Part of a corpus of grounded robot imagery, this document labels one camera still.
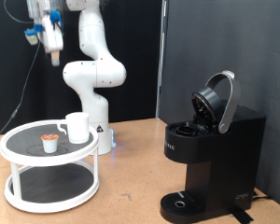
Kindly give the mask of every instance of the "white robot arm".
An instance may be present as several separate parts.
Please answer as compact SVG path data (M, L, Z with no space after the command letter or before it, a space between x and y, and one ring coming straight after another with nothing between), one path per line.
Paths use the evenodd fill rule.
M34 28L25 31L27 40L35 45L39 39L53 66L58 66L59 51L63 49L61 0L27 0L27 6L29 17L35 21Z
M116 87L125 81L126 70L109 52L98 0L66 0L72 11L81 11L78 24L80 49L94 61L68 63L63 78L78 94L83 112L90 116L90 126L98 131L99 154L106 154L115 144L108 126L108 101L94 88Z

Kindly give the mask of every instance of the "dark background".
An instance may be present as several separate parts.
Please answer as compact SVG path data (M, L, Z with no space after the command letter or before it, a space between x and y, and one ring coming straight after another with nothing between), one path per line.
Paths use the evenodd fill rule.
M30 46L24 30L32 24L12 20L0 0L0 130L16 109L37 46ZM30 21L26 1L7 1L7 9L21 21ZM109 121L155 117L160 55L161 0L112 0L102 11L106 42L122 62L127 79L116 88L95 89L109 102ZM53 67L40 46L21 108L6 131L27 122L62 119L81 111L77 94L63 81L69 62L91 60L78 45L79 12L64 12L61 64Z
M170 0L168 15L161 119L191 120L192 93L232 71L240 105L267 116L257 188L280 203L280 0Z

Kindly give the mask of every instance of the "coffee maker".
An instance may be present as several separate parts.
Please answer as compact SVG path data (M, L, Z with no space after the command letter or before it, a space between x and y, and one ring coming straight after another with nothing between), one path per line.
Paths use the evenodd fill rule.
M231 84L228 102L214 91L224 78ZM234 73L215 74L192 94L193 120L166 127L165 156L188 165L185 190L161 199L167 221L195 223L227 214L253 220L245 210L252 203L266 118L238 106L240 96Z

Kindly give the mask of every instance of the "coffee cup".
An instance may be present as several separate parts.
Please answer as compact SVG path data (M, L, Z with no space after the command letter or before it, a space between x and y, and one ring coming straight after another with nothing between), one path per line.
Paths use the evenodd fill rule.
M89 115L84 112L76 112L65 116L65 119L57 123L60 132L66 134L66 130L62 129L61 124L67 125L68 140L73 144L86 143L90 139L89 132Z

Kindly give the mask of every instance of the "white tiered stand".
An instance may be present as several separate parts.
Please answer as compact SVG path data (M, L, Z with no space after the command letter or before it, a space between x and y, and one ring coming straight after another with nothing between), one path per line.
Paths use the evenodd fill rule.
M10 161L11 164L11 176L8 178L5 187L5 196L7 201L16 208L20 210L32 212L32 213L54 213L67 210L76 207L88 199L90 199L99 188L99 163L98 163L98 134L90 127L90 133L93 136L93 141L86 147L68 154L63 154L59 156L52 157L33 157L17 154L7 148L7 140L15 133L29 129L35 126L42 126L48 124L57 124L59 120L44 120L37 121L33 123L28 123L19 126L8 133L6 133L0 142L0 152L2 156ZM93 167L87 164L81 159L89 156L93 153ZM21 199L21 182L20 173L25 172L33 167L45 167L45 166L57 166L67 163L74 163L85 167L93 174L93 184L84 193L76 196L75 198L57 202L57 203L30 203ZM14 194L10 190L10 186L13 183Z

